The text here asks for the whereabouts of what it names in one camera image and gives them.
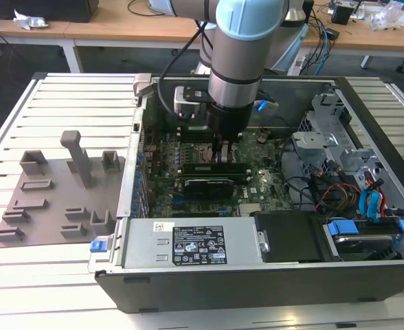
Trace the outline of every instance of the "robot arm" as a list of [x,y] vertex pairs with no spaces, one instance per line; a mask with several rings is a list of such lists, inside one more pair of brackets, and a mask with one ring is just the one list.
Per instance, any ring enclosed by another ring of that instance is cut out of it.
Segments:
[[225,139],[247,126],[274,32],[291,11],[288,1],[150,0],[155,10],[216,24],[207,125]]

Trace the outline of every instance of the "electronic device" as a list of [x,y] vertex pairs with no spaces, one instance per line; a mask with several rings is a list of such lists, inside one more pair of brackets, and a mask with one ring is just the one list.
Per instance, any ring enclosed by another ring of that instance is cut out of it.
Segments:
[[49,20],[87,23],[99,0],[0,0],[0,19],[13,19],[14,10]]
[[[404,161],[345,78],[266,77],[230,147],[139,74],[115,233],[89,269],[126,313],[354,303],[404,290]],[[163,80],[204,89],[207,76]],[[370,148],[350,127],[355,121]]]

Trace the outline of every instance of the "metal bracket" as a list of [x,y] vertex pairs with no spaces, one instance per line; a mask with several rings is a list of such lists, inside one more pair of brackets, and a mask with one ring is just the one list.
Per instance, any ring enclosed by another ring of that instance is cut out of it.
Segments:
[[184,86],[183,98],[188,102],[214,103],[207,90],[197,89],[191,86]]
[[141,96],[141,91],[152,84],[152,74],[137,74],[133,79],[133,92],[135,96]]

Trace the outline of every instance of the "warning label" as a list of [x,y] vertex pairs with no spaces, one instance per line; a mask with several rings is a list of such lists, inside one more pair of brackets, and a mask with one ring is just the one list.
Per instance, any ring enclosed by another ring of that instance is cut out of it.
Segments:
[[172,260],[176,266],[226,264],[223,226],[174,227]]

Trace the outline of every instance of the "white table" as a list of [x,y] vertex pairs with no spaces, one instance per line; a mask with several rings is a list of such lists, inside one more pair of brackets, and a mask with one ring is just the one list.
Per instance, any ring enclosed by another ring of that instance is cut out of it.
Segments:
[[[130,74],[49,74],[28,85],[0,130],[0,220],[22,153],[69,157],[59,143],[63,130],[78,129],[92,157],[105,149],[125,155],[132,81]],[[0,329],[334,329],[356,322],[404,330],[404,292],[385,302],[126,315],[88,273],[88,259],[89,244],[0,249]]]

